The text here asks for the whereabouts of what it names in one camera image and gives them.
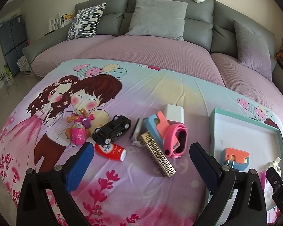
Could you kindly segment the pink seat cover left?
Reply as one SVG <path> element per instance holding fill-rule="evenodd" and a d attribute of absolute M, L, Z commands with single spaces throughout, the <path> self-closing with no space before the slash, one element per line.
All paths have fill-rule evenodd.
<path fill-rule="evenodd" d="M 191 75 L 223 86 L 210 53 L 195 44 L 153 36 L 96 35 L 66 40 L 41 52 L 32 62 L 38 76 L 46 76 L 72 59 L 106 59 L 132 62 Z"/>

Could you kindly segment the cream hair claw clip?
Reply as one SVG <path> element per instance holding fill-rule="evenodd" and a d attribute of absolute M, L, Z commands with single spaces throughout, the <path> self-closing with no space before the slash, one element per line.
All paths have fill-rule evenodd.
<path fill-rule="evenodd" d="M 279 176 L 281 176 L 281 168 L 279 166 L 280 161 L 281 158 L 277 157 L 276 160 L 268 163 L 268 168 L 273 168 L 279 174 Z"/>

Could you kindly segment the black white patterned pillow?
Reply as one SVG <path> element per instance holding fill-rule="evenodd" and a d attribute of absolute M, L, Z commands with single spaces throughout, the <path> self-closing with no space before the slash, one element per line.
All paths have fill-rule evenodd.
<path fill-rule="evenodd" d="M 90 38 L 96 31 L 105 11 L 106 3 L 78 10 L 68 30 L 66 40 Z"/>

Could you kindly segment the pink puppy toy figure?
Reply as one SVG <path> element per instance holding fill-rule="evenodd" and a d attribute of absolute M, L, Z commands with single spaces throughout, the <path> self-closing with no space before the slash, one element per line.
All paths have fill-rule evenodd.
<path fill-rule="evenodd" d="M 80 115 L 71 114 L 70 117 L 67 117 L 67 123 L 72 124 L 72 126 L 66 129 L 65 134 L 72 146 L 81 146 L 87 138 L 91 137 L 89 129 L 94 118 L 94 115 L 88 114 L 85 109 L 80 110 Z"/>

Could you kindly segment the gold patterned lighter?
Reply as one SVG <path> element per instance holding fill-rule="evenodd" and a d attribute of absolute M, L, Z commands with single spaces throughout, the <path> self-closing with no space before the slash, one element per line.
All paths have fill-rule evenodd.
<path fill-rule="evenodd" d="M 164 155 L 155 139 L 152 137 L 150 132 L 145 132 L 138 137 L 138 141 L 141 143 L 142 147 L 149 155 L 159 172 L 162 176 L 170 178 L 176 174 L 175 168 L 172 166 L 171 162 Z"/>

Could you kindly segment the grey purple pillow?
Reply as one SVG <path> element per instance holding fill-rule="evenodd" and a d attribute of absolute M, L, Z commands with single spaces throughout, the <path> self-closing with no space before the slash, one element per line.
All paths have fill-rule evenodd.
<path fill-rule="evenodd" d="M 271 60 L 266 40 L 236 20 L 233 20 L 233 24 L 239 64 L 271 81 Z"/>

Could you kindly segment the white charger plug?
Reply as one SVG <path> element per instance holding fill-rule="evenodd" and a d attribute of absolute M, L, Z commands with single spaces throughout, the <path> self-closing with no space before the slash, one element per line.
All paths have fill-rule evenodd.
<path fill-rule="evenodd" d="M 184 109 L 178 105 L 167 104 L 164 107 L 163 114 L 166 120 L 171 124 L 184 124 Z"/>

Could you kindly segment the teal rimmed white tray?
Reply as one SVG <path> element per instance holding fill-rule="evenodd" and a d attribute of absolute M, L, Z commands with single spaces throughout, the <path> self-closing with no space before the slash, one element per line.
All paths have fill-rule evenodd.
<path fill-rule="evenodd" d="M 280 130 L 233 112 L 215 108 L 210 115 L 210 155 L 221 161 L 225 148 L 248 152 L 248 169 L 258 172 L 268 169 L 270 162 L 280 158 L 283 176 L 283 137 Z"/>

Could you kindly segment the dark blue cabinet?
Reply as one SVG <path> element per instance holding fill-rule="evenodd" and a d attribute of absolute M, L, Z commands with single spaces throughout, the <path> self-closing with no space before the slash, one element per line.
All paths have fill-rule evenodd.
<path fill-rule="evenodd" d="M 16 14 L 0 23 L 0 46 L 12 76 L 20 72 L 17 64 L 28 46 L 25 22 L 22 14 Z"/>

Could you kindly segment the pink seat cover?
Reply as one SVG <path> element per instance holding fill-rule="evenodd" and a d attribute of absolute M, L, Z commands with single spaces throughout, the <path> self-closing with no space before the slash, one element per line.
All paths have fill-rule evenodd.
<path fill-rule="evenodd" d="M 273 82 L 240 65 L 236 58 L 221 53 L 212 53 L 211 57 L 227 88 L 269 108 L 283 125 L 283 94 Z"/>
<path fill-rule="evenodd" d="M 41 52 L 32 62 L 38 76 L 46 76 L 72 59 L 106 59 L 132 62 L 191 75 L 223 86 L 210 53 L 195 44 L 153 36 L 96 35 L 66 40 Z"/>

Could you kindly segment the pink seat cover right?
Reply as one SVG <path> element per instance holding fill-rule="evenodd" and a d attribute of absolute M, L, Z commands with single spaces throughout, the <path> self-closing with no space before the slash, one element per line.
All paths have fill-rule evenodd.
<path fill-rule="evenodd" d="M 211 57 L 227 88 L 269 108 L 283 125 L 283 94 L 273 82 L 240 65 L 236 58 L 221 53 L 212 53 Z"/>

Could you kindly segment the red white tube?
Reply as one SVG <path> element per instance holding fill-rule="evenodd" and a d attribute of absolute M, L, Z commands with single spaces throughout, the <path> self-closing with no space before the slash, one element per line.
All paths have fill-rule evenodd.
<path fill-rule="evenodd" d="M 100 156 L 104 158 L 121 162 L 123 162 L 127 154 L 126 150 L 123 147 L 114 143 L 105 145 L 100 145 L 96 143 L 95 150 Z"/>

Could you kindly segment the grey sofa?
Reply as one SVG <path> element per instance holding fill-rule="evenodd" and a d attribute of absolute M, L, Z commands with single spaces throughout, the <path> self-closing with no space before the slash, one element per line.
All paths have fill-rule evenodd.
<path fill-rule="evenodd" d="M 61 63 L 86 59 L 73 67 L 78 78 L 111 75 L 122 79 L 121 62 L 168 69 L 225 86 L 255 101 L 283 97 L 283 70 L 274 59 L 272 32 L 251 18 L 215 0 L 91 0 L 76 12 L 106 5 L 91 37 L 71 39 L 65 26 L 24 48 L 32 71 L 46 76 Z M 261 36 L 268 45 L 272 89 L 265 78 L 240 64 L 234 23 Z"/>

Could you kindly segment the cartoon print cloth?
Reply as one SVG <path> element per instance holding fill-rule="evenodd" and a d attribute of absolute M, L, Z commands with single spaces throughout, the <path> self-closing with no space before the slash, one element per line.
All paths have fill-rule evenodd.
<path fill-rule="evenodd" d="M 95 154 L 71 196 L 91 225 L 192 225 L 205 185 L 194 142 L 219 157 L 233 147 L 262 171 L 281 158 L 283 95 L 236 64 L 228 83 L 136 63 L 74 59 L 48 73 L 0 131 L 0 176 L 19 206 L 26 170 L 52 170 L 79 150 L 74 117 L 91 116 Z"/>

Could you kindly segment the black toy car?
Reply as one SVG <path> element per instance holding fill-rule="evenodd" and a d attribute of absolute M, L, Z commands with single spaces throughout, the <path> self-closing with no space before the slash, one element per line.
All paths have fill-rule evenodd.
<path fill-rule="evenodd" d="M 116 115 L 104 126 L 96 128 L 92 138 L 99 145 L 108 145 L 123 136 L 130 127 L 130 119 L 123 115 Z"/>

